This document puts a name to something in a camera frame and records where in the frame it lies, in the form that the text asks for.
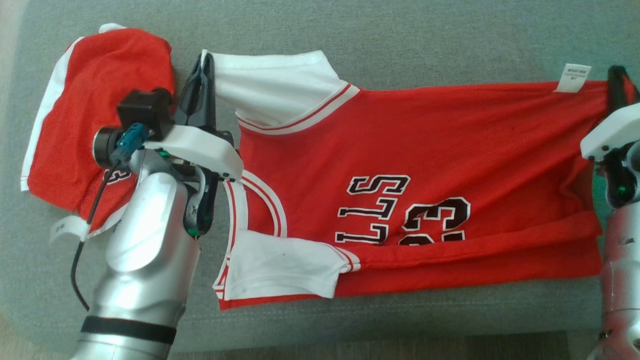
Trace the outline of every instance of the clothing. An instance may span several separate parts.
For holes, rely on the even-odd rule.
[[[20,187],[87,219],[105,170],[93,159],[93,137],[119,126],[118,103],[134,89],[174,91],[171,47],[162,38],[116,24],[78,38],[57,62],[33,126]],[[136,186],[116,171],[91,226],[96,235],[115,225]]]
[[[214,59],[244,161],[221,308],[600,271],[579,143],[605,81],[371,91],[322,52]]]

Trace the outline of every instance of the wooden floor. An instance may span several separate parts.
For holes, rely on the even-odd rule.
[[[0,0],[0,131],[8,101],[9,71],[17,43],[20,18],[28,0]],[[238,350],[221,353],[174,354],[174,360],[249,359],[453,359],[453,360],[580,360],[585,359],[595,338],[594,331],[553,332],[509,336],[416,339],[310,345],[287,348]],[[34,346],[12,331],[0,315],[0,359],[62,360]]]

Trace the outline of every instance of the black cable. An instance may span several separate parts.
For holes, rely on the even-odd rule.
[[[96,194],[95,199],[93,200],[93,206],[91,207],[91,211],[89,212],[89,217],[86,219],[86,223],[91,226],[91,222],[93,222],[93,217],[95,216],[95,211],[98,209],[98,203],[100,202],[100,198],[102,197],[102,193],[104,192],[104,188],[107,186],[109,182],[109,178],[112,173],[116,170],[116,167],[119,166],[119,163],[114,165],[111,169],[107,170],[104,174],[104,179],[102,179],[102,184],[100,184],[100,188],[98,189],[98,194]],[[82,249],[84,248],[84,241],[80,241],[78,243],[78,248],[76,249],[76,254],[74,256],[74,262],[71,264],[71,287],[73,287],[78,300],[82,303],[82,306],[89,311],[89,304],[87,304],[86,300],[82,296],[80,289],[78,288],[78,284],[76,281],[76,272],[78,269],[78,261],[80,260],[80,255],[82,254]]]

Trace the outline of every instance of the gray sofa cushion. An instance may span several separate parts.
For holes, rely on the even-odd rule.
[[[604,79],[614,63],[640,79],[639,10],[637,2],[626,0],[31,0],[20,29],[8,123],[0,134],[1,311],[35,343],[73,349],[85,314],[68,281],[76,243],[47,244],[49,227],[66,213],[20,193],[18,178],[55,61],[73,40],[95,33],[103,23],[166,38],[179,86],[194,57],[208,48],[236,54],[322,49],[351,83],[407,88],[555,81],[567,62],[594,66],[591,79]],[[218,118],[220,128],[238,136],[231,108],[221,105]],[[221,313],[211,284],[226,247],[226,206],[220,192],[216,230],[201,241],[176,351],[599,326],[595,278],[309,300]],[[105,267],[106,240],[91,241],[80,262],[79,285],[88,298]]]

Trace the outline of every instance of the white care label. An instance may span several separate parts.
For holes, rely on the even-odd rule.
[[[67,216],[53,224],[51,230],[49,230],[49,243],[64,234],[76,235],[80,238],[80,241],[85,241],[89,234],[89,224],[81,217],[75,215]]]
[[[590,66],[566,64],[560,77],[556,92],[578,92],[587,81],[591,71]]]

